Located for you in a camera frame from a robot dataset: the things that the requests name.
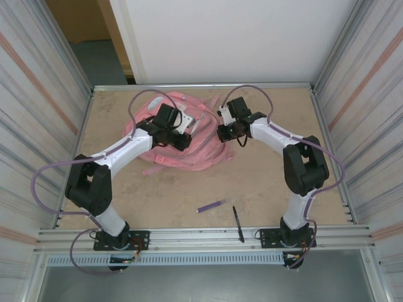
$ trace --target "white wall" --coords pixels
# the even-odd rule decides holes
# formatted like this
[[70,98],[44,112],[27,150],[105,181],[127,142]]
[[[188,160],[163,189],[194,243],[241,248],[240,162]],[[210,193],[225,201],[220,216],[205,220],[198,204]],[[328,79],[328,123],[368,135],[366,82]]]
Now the white wall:
[[313,81],[356,0],[111,0],[139,84]]

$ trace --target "gray floor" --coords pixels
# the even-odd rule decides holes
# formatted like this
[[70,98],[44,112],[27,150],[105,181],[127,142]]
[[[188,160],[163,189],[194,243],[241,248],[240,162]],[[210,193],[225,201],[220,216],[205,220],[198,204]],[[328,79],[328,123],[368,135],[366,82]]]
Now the gray floor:
[[48,269],[42,302],[371,302],[359,251],[312,251],[297,271],[282,266],[130,267],[123,275],[88,276]]
[[92,86],[127,85],[111,40],[70,43]]

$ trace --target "orange stripe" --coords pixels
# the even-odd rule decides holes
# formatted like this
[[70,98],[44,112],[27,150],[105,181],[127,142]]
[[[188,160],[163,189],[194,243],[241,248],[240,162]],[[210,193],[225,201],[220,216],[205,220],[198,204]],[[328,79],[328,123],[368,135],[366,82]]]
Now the orange stripe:
[[14,231],[10,228],[4,228],[3,226],[0,226],[0,237],[30,245],[37,244],[36,238]]
[[45,89],[42,83],[38,80],[38,78],[33,74],[31,69],[24,63],[21,57],[17,54],[15,49],[11,46],[11,44],[7,41],[2,33],[0,33],[0,45],[3,49],[8,53],[8,55],[13,59],[15,64],[24,72],[28,80],[35,86],[37,91],[49,102],[51,107],[56,111],[56,113],[62,118],[62,120],[66,123],[66,125],[70,128],[70,130],[74,133],[78,133],[78,129],[74,126],[73,122],[69,119],[69,117],[63,112],[63,110],[57,105],[56,101],[50,95],[50,93]]
[[378,60],[373,65],[370,72],[365,76],[365,78],[362,80],[360,85],[358,85],[358,87],[354,90],[353,94],[348,98],[346,104],[343,105],[343,107],[340,109],[339,113],[329,124],[330,131],[332,131],[332,129],[334,128],[334,125],[340,120],[342,115],[347,111],[347,109],[351,106],[351,104],[353,104],[355,99],[360,95],[362,90],[365,88],[365,86],[368,84],[368,82],[372,79],[373,75],[376,74],[377,71],[386,62],[386,60],[389,59],[389,57],[392,55],[392,53],[395,51],[395,49],[400,45],[402,40],[403,40],[403,28],[400,29],[400,31],[397,33],[397,35],[389,43],[387,48],[383,51],[383,53],[380,55]]
[[403,222],[396,223],[390,227],[388,226],[387,228],[373,232],[372,239],[374,241],[379,241],[400,234],[403,234]]

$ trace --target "wooden board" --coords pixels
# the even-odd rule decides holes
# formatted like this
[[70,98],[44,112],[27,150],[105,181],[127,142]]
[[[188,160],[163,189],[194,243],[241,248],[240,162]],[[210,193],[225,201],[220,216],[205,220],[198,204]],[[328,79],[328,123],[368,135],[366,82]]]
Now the wooden board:
[[[228,93],[226,89],[188,90],[184,93],[200,98]],[[275,123],[303,136],[321,137],[318,122],[307,89],[267,89],[275,111]],[[120,139],[129,120],[127,106],[134,91],[97,92],[81,152],[91,155]],[[244,89],[243,95],[252,110],[269,111],[267,100],[259,91]],[[152,93],[143,94],[135,102],[136,111]],[[132,228],[234,227],[232,206],[236,206],[241,225],[275,226],[287,210],[289,190],[284,182],[280,155],[264,143],[249,140],[245,148],[230,142],[236,156],[201,172],[164,169],[149,177],[144,169],[154,164],[135,159],[113,180],[113,205]],[[325,184],[334,182],[331,177]],[[196,209],[226,199],[222,206],[197,214]],[[65,210],[76,210],[70,201]],[[318,224],[346,223],[337,189],[320,194],[312,207],[311,218]],[[87,228],[92,223],[77,216],[61,219],[62,228]]]

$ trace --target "ventilation grille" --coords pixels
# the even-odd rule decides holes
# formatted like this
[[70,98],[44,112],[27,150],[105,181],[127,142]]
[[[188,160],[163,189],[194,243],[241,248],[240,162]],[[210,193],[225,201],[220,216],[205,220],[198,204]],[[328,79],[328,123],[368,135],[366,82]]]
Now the ventilation grille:
[[[131,258],[132,255],[113,255],[119,258]],[[77,255],[74,260],[79,266],[122,266],[111,264],[111,255]],[[136,262],[125,266],[197,266],[222,264],[284,264],[282,252],[233,252],[233,253],[177,253],[177,254],[141,254]],[[72,266],[69,255],[51,255],[49,267]]]

